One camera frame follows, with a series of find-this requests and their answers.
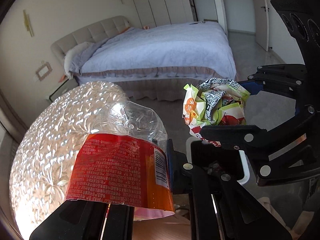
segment bed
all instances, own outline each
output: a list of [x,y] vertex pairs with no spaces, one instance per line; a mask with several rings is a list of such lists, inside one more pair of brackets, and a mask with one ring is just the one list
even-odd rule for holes
[[214,22],[141,30],[116,16],[68,34],[51,49],[63,66],[67,52],[84,42],[98,44],[98,49],[70,71],[78,83],[113,82],[135,99],[183,99],[186,83],[236,76],[227,37]]

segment crumpled paper package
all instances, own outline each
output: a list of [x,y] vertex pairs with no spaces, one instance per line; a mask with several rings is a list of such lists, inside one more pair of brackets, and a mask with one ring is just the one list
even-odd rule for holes
[[[208,141],[200,135],[206,125],[245,124],[244,105],[250,93],[234,80],[211,78],[197,87],[186,85],[184,89],[187,92],[182,117],[192,136]],[[208,142],[221,146],[219,142]]]

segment tufted beige headboard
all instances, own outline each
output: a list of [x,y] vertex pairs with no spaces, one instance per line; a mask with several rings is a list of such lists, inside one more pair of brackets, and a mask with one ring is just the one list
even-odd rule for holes
[[51,45],[51,50],[63,66],[66,52],[76,45],[85,41],[98,42],[106,38],[113,38],[127,27],[130,27],[130,24],[124,16],[105,19],[64,36]]

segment embossed plastic tablecloth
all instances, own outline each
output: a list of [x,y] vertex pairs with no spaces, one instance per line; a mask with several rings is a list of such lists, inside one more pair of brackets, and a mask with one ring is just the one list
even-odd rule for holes
[[106,103],[128,100],[112,83],[90,82],[64,94],[34,121],[10,174],[12,211],[24,239],[65,198],[76,155]]

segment gray tile floor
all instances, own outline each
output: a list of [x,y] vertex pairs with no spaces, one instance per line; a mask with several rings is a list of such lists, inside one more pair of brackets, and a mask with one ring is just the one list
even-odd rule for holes
[[[231,32],[229,33],[229,43],[236,62],[239,80],[246,80],[250,74],[256,72],[260,65],[280,63],[271,53],[264,51],[255,43],[253,35]],[[165,125],[168,137],[173,140],[175,150],[185,153],[186,140],[190,135],[188,126],[185,125],[181,117],[182,100],[168,102],[144,98],[135,102],[157,112]],[[245,116],[248,124],[255,124],[260,128],[271,130],[294,115],[294,106],[295,101],[292,99],[261,92],[249,98],[245,108]],[[293,193],[304,198],[306,191],[308,191],[308,185],[303,182],[275,187],[258,187],[251,167],[250,170],[250,180],[244,187],[255,198],[267,196],[274,199],[286,193]]]

